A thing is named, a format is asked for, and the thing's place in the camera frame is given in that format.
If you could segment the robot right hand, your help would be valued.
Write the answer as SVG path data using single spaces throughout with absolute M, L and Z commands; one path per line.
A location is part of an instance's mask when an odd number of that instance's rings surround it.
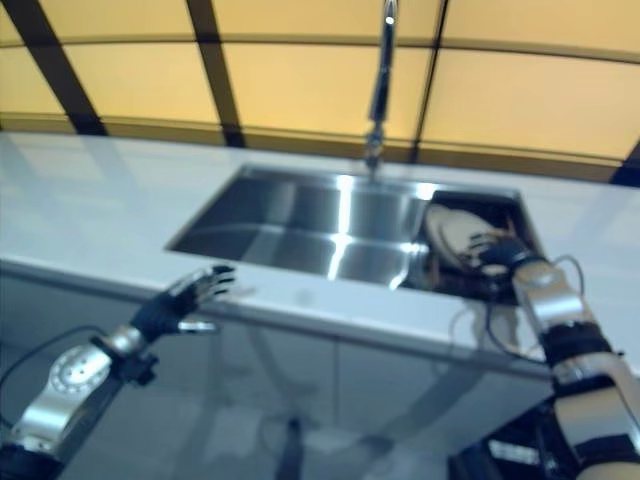
M 520 266 L 545 260 L 517 236 L 503 231 L 473 235 L 465 255 L 472 269 L 488 276 L 511 275 Z

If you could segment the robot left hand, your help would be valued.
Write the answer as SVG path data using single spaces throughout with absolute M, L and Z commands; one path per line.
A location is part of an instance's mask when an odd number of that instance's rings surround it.
M 228 293 L 235 271 L 229 265 L 211 264 L 187 274 L 144 303 L 129 325 L 149 343 L 165 335 L 215 333 L 212 321 L 188 317 Z

